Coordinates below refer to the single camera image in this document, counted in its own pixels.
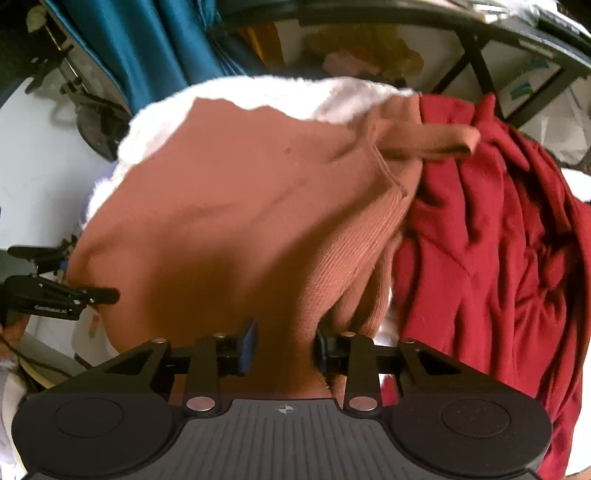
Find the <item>teal blue curtain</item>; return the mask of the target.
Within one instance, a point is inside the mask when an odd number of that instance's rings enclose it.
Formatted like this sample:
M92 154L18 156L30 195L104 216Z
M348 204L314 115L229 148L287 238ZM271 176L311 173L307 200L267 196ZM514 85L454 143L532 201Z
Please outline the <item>teal blue curtain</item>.
M207 34L214 1L49 1L49 10L97 62L132 112L189 85L260 66L238 34Z

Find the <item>rust orange knit sweater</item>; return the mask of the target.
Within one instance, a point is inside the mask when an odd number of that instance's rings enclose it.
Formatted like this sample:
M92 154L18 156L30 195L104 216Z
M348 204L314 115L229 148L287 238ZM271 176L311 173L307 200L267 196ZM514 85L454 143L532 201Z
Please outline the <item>rust orange knit sweater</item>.
M332 124L198 99L89 221L67 280L119 291L100 315L120 352L253 320L252 368L224 381L228 397L342 398L342 376L312 361L318 323L377 332L424 162L468 157L480 139L425 123L420 106L397 96Z

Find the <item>white tote bag with logo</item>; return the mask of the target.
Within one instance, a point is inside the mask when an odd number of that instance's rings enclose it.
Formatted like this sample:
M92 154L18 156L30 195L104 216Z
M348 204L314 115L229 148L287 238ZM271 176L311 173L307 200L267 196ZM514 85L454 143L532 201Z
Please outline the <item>white tote bag with logo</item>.
M535 58L497 95L507 123L577 165L590 154L590 80Z

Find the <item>black curved desk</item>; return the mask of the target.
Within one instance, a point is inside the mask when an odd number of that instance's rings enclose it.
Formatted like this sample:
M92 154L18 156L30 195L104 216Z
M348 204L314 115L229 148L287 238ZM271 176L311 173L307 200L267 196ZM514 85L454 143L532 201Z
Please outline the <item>black curved desk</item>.
M221 35L250 25L296 19L301 25L378 23L414 25L448 30L456 34L464 53L434 87L441 94L470 66L485 95L496 92L482 50L498 42L540 58L575 74L590 75L590 56L586 50L562 41L516 18L486 24L447 6L423 1L218 1L221 18L211 34Z

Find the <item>dark red garment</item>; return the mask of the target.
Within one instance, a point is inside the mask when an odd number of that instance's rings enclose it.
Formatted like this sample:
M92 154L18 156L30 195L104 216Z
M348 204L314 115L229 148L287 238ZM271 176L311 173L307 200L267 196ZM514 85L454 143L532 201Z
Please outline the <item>dark red garment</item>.
M481 138L471 157L424 167L393 261L399 333L541 403L553 435L539 473L560 479L583 405L590 209L492 98L426 95L421 113Z

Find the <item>white fluffy blanket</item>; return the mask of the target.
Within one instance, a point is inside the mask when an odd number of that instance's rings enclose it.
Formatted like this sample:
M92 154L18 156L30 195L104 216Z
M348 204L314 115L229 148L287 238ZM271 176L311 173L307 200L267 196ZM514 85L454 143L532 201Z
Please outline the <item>white fluffy blanket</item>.
M122 183L129 170L157 151L184 122L197 99L224 100L243 110L270 107L297 120L344 124L391 97L410 97L409 88L337 77L322 80L273 75L232 76L191 85L142 108L117 149L116 165L95 182L81 217L84 229Z

